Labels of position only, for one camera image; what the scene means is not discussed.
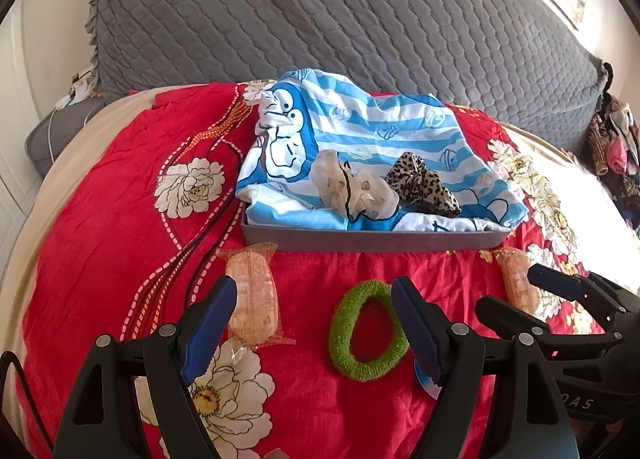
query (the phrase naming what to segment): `white door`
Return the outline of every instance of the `white door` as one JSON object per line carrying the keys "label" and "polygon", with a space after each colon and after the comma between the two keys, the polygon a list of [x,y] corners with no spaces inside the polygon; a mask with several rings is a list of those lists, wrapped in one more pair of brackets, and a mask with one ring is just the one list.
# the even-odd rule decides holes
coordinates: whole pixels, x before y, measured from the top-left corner
{"label": "white door", "polygon": [[0,276],[9,260],[25,215],[0,180]]}
{"label": "white door", "polygon": [[24,151],[38,124],[22,48],[22,0],[0,24],[0,179],[18,208],[28,214],[40,178]]}

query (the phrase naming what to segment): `fuzzy green hair tie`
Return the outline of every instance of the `fuzzy green hair tie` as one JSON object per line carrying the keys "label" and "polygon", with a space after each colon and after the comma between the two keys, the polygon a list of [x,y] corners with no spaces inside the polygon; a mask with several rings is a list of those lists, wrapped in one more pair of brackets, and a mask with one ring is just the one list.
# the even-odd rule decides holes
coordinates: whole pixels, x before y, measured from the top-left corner
{"label": "fuzzy green hair tie", "polygon": [[[380,357],[362,363],[351,354],[351,334],[364,302],[370,298],[378,300],[389,311],[394,333],[391,344]],[[331,320],[329,331],[329,356],[336,369],[356,381],[378,379],[398,365],[408,348],[409,342],[391,304],[391,286],[378,280],[367,280],[344,295]]]}

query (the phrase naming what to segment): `plastic wrapper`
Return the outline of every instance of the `plastic wrapper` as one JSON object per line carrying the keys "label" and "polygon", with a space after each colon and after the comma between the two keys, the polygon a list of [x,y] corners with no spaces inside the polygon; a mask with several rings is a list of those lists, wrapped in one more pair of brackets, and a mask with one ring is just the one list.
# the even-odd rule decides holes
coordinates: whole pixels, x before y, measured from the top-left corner
{"label": "plastic wrapper", "polygon": [[309,172],[320,200],[340,217],[355,222],[360,214],[369,219],[389,219],[398,209],[398,194],[382,177],[367,168],[351,173],[348,162],[340,163],[335,150],[322,150]]}
{"label": "plastic wrapper", "polygon": [[494,251],[494,257],[502,269],[507,300],[533,316],[540,305],[540,289],[527,279],[527,271],[531,267],[527,253],[520,249],[503,248]]}
{"label": "plastic wrapper", "polygon": [[248,248],[222,250],[218,257],[226,261],[226,274],[236,281],[238,302],[229,319],[229,338],[234,338],[234,363],[246,349],[295,341],[282,333],[278,292],[269,262],[277,245],[259,243]]}

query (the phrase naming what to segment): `gray tray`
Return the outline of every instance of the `gray tray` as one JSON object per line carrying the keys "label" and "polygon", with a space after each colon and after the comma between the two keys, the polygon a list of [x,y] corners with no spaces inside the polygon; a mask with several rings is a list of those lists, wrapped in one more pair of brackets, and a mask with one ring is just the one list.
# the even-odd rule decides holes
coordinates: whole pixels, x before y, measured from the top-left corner
{"label": "gray tray", "polygon": [[499,246],[503,232],[341,232],[275,228],[242,222],[247,244],[276,243],[281,251],[316,253],[406,253],[488,249]]}

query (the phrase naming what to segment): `gray quilted bedspread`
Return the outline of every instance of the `gray quilted bedspread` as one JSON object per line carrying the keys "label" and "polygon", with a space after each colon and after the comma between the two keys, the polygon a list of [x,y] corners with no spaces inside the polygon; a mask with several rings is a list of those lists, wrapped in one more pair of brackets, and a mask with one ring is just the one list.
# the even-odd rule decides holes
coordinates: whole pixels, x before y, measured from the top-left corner
{"label": "gray quilted bedspread", "polygon": [[540,0],[92,0],[87,27],[107,102],[320,68],[432,92],[574,152],[606,79]]}

